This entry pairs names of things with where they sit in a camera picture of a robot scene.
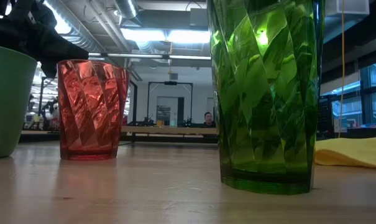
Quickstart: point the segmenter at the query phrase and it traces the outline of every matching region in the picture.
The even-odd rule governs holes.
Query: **table surface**
[[[376,223],[376,169],[316,166],[310,193],[264,195],[220,182],[216,145],[131,144],[91,162],[58,149],[0,159],[0,223]]]

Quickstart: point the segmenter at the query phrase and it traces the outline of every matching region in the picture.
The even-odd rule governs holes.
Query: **person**
[[[215,128],[215,122],[213,121],[213,115],[210,112],[204,114],[204,123],[205,128]]]

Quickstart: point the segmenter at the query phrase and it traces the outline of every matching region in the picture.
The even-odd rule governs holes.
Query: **red glass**
[[[62,159],[100,160],[117,155],[129,72],[109,63],[58,63]]]

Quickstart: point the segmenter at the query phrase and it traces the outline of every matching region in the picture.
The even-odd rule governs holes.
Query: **glass base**
[[[117,156],[117,151],[62,151],[61,159],[75,160],[75,161],[98,161],[105,159],[114,159]]]
[[[308,193],[310,176],[289,174],[263,174],[221,166],[222,183],[235,189],[260,194],[294,195]]]

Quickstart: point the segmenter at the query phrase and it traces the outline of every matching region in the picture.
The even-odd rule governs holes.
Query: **green plastic tumbler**
[[[21,136],[36,66],[33,58],[0,47],[0,157],[11,155]]]
[[[221,181],[309,192],[324,0],[209,0]]]

